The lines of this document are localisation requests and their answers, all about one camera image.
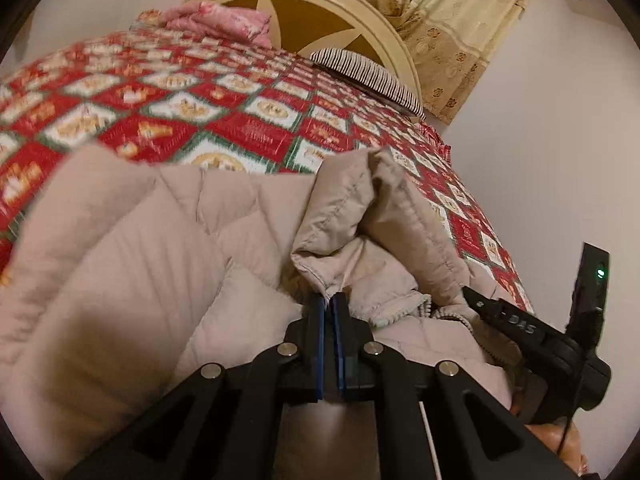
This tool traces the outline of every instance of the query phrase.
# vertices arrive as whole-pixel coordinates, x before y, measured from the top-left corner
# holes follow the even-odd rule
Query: bedspread
[[[151,27],[73,44],[2,80],[1,268],[47,176],[91,139],[130,160],[252,173],[315,172],[332,153],[386,145],[459,254],[530,308],[509,253],[430,126],[295,54]]]

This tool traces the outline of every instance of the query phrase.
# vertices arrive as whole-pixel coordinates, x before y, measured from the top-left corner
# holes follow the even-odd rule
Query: floral pink fabric
[[[271,48],[270,21],[271,17],[259,10],[225,7],[214,2],[187,2],[162,13],[159,25]]]

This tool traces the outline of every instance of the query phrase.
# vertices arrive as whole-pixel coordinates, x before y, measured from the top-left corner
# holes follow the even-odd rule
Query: round headboard
[[[304,57],[322,48],[345,48],[380,63],[420,95],[418,74],[402,39],[365,0],[212,1],[270,14],[274,48]]]

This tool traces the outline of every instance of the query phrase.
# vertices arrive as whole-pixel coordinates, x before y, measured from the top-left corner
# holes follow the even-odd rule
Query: beige jacket
[[[457,256],[383,150],[328,158],[317,176],[264,176],[131,164],[85,146],[33,207],[10,276],[0,292],[0,410],[46,479],[201,365],[233,367],[279,343],[312,289],[345,290],[376,339],[425,364],[453,359],[511,402],[504,370],[479,344],[510,364],[517,348],[479,321],[461,285],[508,294]],[[419,317],[430,298],[436,316],[457,320]],[[279,475],[346,467],[371,478],[372,420],[366,406],[289,410]],[[356,474],[353,460],[367,465]]]

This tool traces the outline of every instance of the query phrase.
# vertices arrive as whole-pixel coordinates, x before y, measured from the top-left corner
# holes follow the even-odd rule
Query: striped pillow
[[[324,48],[309,56],[311,61],[371,90],[377,96],[425,119],[419,99],[386,68],[356,52]]]

